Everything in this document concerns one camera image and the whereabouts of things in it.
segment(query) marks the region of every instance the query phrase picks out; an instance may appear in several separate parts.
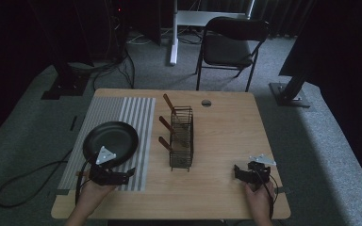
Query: small white object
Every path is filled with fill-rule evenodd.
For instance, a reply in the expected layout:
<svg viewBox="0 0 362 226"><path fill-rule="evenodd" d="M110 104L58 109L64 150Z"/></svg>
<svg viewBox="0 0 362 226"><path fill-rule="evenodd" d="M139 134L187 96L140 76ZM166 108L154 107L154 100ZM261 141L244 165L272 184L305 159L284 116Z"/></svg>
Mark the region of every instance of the small white object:
<svg viewBox="0 0 362 226"><path fill-rule="evenodd" d="M277 165L274 160L269 159L268 157L264 156L264 154L262 154L258 157L250 156L249 159L251 159L252 161L258 162L258 163L263 163L263 164L268 164L268 165L273 165L273 166Z"/></svg>
<svg viewBox="0 0 362 226"><path fill-rule="evenodd" d="M98 158L96 158L96 165L106 163L112 159L116 158L116 154L109 151L105 146L102 146L101 150L99 151Z"/></svg>

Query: person's arm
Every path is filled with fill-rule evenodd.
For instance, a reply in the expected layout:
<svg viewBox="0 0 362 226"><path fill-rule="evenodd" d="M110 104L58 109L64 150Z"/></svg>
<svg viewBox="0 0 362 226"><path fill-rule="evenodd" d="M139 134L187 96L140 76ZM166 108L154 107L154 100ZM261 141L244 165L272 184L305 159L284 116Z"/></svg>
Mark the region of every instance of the person's arm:
<svg viewBox="0 0 362 226"><path fill-rule="evenodd" d="M272 182L266 183L270 194L274 195L274 186ZM269 194L264 186L260 186L259 189L254 190L253 185L244 184L246 192L246 200L251 210L252 217L258 226L272 226L272 220L270 219L270 199Z"/></svg>
<svg viewBox="0 0 362 226"><path fill-rule="evenodd" d="M78 203L73 212L67 218L66 226L84 225L88 216L99 206L105 196L114 190L116 186L99 186L93 181L87 181L81 189Z"/></svg>

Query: gray carpet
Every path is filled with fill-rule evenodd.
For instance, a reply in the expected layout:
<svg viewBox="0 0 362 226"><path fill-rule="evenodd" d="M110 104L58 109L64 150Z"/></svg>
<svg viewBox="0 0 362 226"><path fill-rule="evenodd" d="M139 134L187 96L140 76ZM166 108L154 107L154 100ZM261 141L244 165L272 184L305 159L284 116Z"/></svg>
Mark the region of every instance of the gray carpet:
<svg viewBox="0 0 362 226"><path fill-rule="evenodd" d="M193 36L184 38L197 40ZM141 39L133 42L127 49L135 63L135 89L195 89L196 76L192 73L198 45L180 42L177 64L170 66L169 40L163 39L161 46ZM250 89L256 97L292 213L288 219L275 220L274 225L362 225L362 169L320 90L304 84L309 108L278 106L272 97L269 83L289 80L278 73L293 43L294 40L277 38L263 44ZM126 68L122 65L121 69L131 74L131 62L127 60ZM244 91L248 71L236 79L232 78L234 73L204 70L201 90ZM97 75L94 82L97 88L129 88L117 70L94 73L92 77ZM93 95L92 79L83 96L41 100L56 76L53 67L36 76L0 128L0 185L14 176L58 161L72 149ZM72 129L74 116L77 120ZM53 168L10 185L2 193L1 201L11 204L23 200L38 189ZM26 204L10 209L0 207L0 225L62 225L64 220L51 218L50 211L63 171L64 166L59 167L41 192ZM232 219L227 222L237 223ZM218 223L188 221L185 225ZM87 225L106 225L106 222L89 220ZM238 225L254 224L248 220Z"/></svg>

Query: striped mat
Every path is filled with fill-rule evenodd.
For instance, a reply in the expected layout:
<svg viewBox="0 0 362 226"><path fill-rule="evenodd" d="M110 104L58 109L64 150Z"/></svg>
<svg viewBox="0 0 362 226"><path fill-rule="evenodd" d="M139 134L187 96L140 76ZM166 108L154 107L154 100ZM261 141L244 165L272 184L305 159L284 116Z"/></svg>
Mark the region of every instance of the striped mat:
<svg viewBox="0 0 362 226"><path fill-rule="evenodd" d="M86 161L82 145L87 134L104 122L123 121L134 127L140 142L134 155L114 168L118 172L136 168L135 175L130 177L128 185L120 186L118 190L143 191L146 184L155 101L155 98L142 97L93 97L58 190L75 190L76 173L81 170Z"/></svg>

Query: black frying pan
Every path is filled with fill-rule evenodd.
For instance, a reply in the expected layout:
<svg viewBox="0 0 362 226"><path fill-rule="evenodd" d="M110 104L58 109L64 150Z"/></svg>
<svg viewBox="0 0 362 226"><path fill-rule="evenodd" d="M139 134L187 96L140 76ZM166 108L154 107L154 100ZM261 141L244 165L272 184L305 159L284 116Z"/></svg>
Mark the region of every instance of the black frying pan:
<svg viewBox="0 0 362 226"><path fill-rule="evenodd" d="M122 121L108 121L93 128L84 139L84 157L95 164L102 146L116 154L116 158L100 166L109 169L121 165L137 150L139 138L137 131Z"/></svg>

